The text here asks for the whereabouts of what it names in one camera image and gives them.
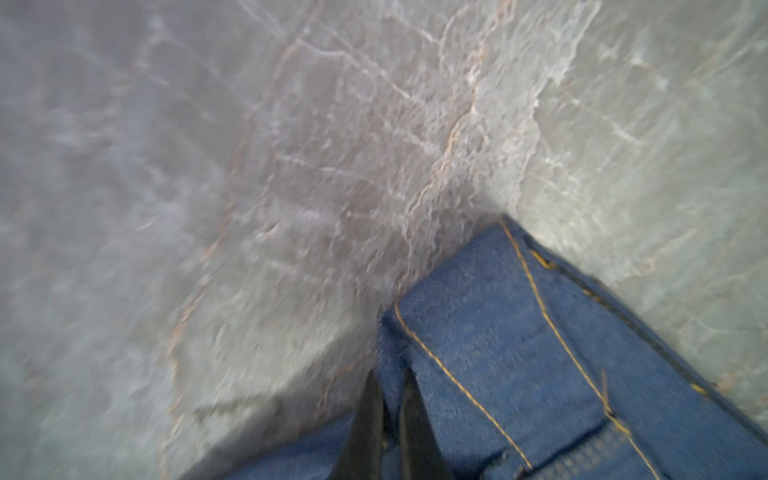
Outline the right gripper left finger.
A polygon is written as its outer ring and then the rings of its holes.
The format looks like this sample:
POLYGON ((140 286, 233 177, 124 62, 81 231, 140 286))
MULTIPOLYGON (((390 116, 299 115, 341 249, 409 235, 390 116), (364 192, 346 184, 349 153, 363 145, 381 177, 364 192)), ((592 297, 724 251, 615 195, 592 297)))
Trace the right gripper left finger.
POLYGON ((383 434, 383 393, 374 372, 370 371, 349 434, 329 479, 379 480, 383 434))

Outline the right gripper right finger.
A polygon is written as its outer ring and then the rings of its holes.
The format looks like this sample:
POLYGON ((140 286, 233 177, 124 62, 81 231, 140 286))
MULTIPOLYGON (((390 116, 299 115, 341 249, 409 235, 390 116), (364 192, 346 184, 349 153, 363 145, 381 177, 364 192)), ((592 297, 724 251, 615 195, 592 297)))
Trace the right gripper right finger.
POLYGON ((405 370, 398 412, 400 472, 403 480, 453 478, 438 447, 415 374, 405 370))

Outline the dark blue denim trousers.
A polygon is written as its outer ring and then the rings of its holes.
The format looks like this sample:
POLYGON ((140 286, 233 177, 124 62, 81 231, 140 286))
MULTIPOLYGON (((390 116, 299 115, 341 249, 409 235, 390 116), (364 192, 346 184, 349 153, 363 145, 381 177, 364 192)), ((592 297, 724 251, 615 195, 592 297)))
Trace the dark blue denim trousers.
MULTIPOLYGON (((763 479, 766 434, 595 281, 503 218, 386 311, 380 479, 412 370, 452 479, 763 479)), ((329 479, 353 414, 237 479, 329 479)))

